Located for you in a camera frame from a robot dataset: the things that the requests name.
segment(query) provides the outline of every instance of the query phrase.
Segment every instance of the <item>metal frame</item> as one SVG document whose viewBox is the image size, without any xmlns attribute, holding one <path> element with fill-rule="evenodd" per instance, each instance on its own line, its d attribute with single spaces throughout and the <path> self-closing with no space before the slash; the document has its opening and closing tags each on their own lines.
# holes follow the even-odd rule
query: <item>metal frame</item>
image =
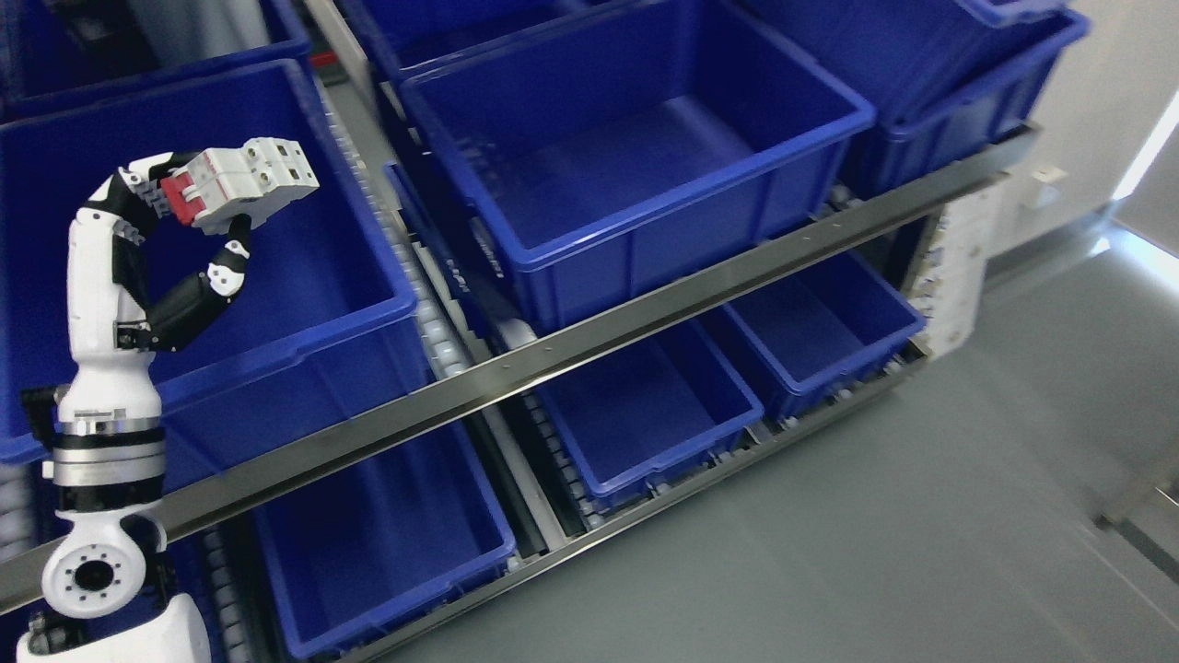
<svg viewBox="0 0 1179 663">
<path fill-rule="evenodd" d="M 996 182 L 1039 132 L 1027 126 L 863 205 L 165 495 L 160 521 L 170 540 L 186 537 L 884 235 Z M 40 597 L 38 578 L 58 543 L 0 565 L 0 613 Z"/>
</svg>

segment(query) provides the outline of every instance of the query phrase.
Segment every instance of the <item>white robotic arm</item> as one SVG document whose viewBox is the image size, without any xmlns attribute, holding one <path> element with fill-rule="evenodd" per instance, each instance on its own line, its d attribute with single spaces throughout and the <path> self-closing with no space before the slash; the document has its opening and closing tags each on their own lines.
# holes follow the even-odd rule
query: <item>white robotic arm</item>
<svg viewBox="0 0 1179 663">
<path fill-rule="evenodd" d="M 40 656 L 32 654 L 32 634 L 17 644 L 17 663 L 209 663 L 209 636 L 189 595 L 174 597 L 159 616 L 110 637 Z"/>
<path fill-rule="evenodd" d="M 156 352 L 182 350 L 238 296 L 250 260 L 250 230 L 317 188 L 298 143 L 255 138 L 239 149 L 139 159 L 107 178 L 78 210 L 67 267 L 70 352 L 78 373 L 68 386 L 21 394 L 33 435 L 52 453 L 45 474 L 59 490 L 58 516 L 73 523 L 41 577 L 47 603 L 64 619 L 33 621 L 18 651 L 21 663 L 80 661 L 68 657 L 86 649 L 77 646 L 79 637 L 44 629 L 80 631 L 71 619 L 118 611 L 139 595 L 145 578 L 156 587 L 160 609 L 167 605 L 157 621 L 192 622 L 191 599 L 170 600 L 166 538 L 152 517 L 163 493 L 165 432 L 147 369 Z M 169 214 L 229 238 L 204 270 L 152 303 L 140 245 Z M 159 639 L 156 634 L 156 628 L 132 629 L 119 637 Z M 92 651 L 107 651 L 105 646 Z M 206 661 L 208 649 L 205 642 L 204 657 L 195 661 Z M 143 649 L 123 651 L 136 661 L 151 659 Z"/>
</svg>

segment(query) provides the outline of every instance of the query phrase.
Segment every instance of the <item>blue storage crate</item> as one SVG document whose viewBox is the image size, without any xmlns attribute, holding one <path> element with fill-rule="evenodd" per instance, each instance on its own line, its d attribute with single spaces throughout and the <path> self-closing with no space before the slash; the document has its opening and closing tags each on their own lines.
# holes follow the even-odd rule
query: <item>blue storage crate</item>
<svg viewBox="0 0 1179 663">
<path fill-rule="evenodd" d="M 881 370 L 926 319 L 855 254 L 841 254 L 704 316 L 766 414 L 801 414 Z"/>
<path fill-rule="evenodd" d="M 402 101 L 546 332 L 805 223 L 874 118 L 722 0 L 611 6 Z"/>
<path fill-rule="evenodd" d="M 203 99 L 203 104 L 192 104 Z M 209 112 L 216 107 L 217 112 Z M 399 398 L 429 379 L 416 300 L 294 61 L 244 67 L 0 127 L 0 461 L 42 455 L 21 388 L 70 381 L 67 232 L 113 170 L 170 150 L 298 140 L 320 190 L 257 231 L 238 302 L 152 376 L 176 488 Z M 223 237 L 164 223 L 145 244 L 152 295 Z"/>
<path fill-rule="evenodd" d="M 601 511 L 732 451 L 763 415 L 696 321 L 555 378 L 536 395 Z"/>
<path fill-rule="evenodd" d="M 459 424 L 257 510 L 291 654 L 343 654 L 500 577 L 515 537 Z"/>
<path fill-rule="evenodd" d="M 1035 39 L 1068 0 L 743 0 L 871 101 L 910 122 Z"/>
<path fill-rule="evenodd" d="M 28 630 L 28 619 L 24 610 L 0 615 L 0 648 L 2 651 L 17 651 L 17 642 Z"/>
<path fill-rule="evenodd" d="M 197 14 L 198 4 L 202 11 L 210 11 L 209 7 L 213 5 L 208 0 L 184 1 L 191 4 Z M 9 112 L 32 117 L 74 109 L 169 83 L 283 58 L 302 59 L 310 72 L 310 65 L 305 60 L 311 52 L 311 40 L 290 0 L 253 1 L 261 7 L 270 44 L 196 61 L 172 63 L 139 76 L 104 79 L 103 72 L 85 57 L 65 26 L 46 8 L 44 0 L 0 0 L 0 29 L 4 32 L 0 35 L 0 48 L 5 51 L 0 54 L 0 61 L 5 64 L 0 73 L 8 88 Z M 226 6 L 225 25 L 210 29 L 237 28 L 231 25 L 235 20 L 233 9 Z M 217 41 L 212 35 L 202 34 L 200 29 L 199 25 L 192 27 L 192 31 L 197 31 L 193 34 L 199 39 Z M 189 103 L 205 105 L 206 101 L 191 99 Z"/>
<path fill-rule="evenodd" d="M 1032 114 L 1060 53 L 1089 21 L 1065 11 L 1036 24 L 1041 38 L 970 80 L 911 123 L 882 122 L 851 142 L 839 177 L 859 197 L 890 191 L 969 157 L 1019 129 Z"/>
<path fill-rule="evenodd" d="M 0 9 L 0 22 L 4 15 Z M 9 61 L 8 34 L 0 25 L 0 123 L 6 123 L 12 118 L 12 101 L 8 99 L 8 71 L 12 67 Z"/>
<path fill-rule="evenodd" d="M 573 20 L 612 0 L 341 0 L 381 80 L 402 80 Z"/>
</svg>

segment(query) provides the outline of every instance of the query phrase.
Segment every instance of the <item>gray floor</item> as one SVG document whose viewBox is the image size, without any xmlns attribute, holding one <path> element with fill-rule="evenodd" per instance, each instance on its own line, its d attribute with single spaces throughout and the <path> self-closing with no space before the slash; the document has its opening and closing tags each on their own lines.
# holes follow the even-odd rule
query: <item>gray floor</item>
<svg viewBox="0 0 1179 663">
<path fill-rule="evenodd" d="M 390 661 L 1179 661 L 1179 586 L 1091 525 L 1179 434 L 1154 258 L 1007 274 L 882 402 Z"/>
<path fill-rule="evenodd" d="M 1179 132 L 1171 136 L 1118 218 L 1134 232 L 1179 255 Z"/>
</svg>

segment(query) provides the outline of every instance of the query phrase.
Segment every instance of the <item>white wall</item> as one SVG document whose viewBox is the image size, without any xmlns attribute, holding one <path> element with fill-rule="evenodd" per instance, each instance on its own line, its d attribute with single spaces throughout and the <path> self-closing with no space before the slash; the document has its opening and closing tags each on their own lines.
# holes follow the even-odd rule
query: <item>white wall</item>
<svg viewBox="0 0 1179 663">
<path fill-rule="evenodd" d="M 999 254 L 1060 228 L 1109 201 L 1146 137 L 1179 88 L 1179 0 L 1075 0 L 1092 34 L 1060 61 L 1033 119 L 1046 129 L 1013 170 L 994 231 Z M 1068 173 L 1061 198 L 1041 210 L 1021 205 L 1032 172 Z"/>
</svg>

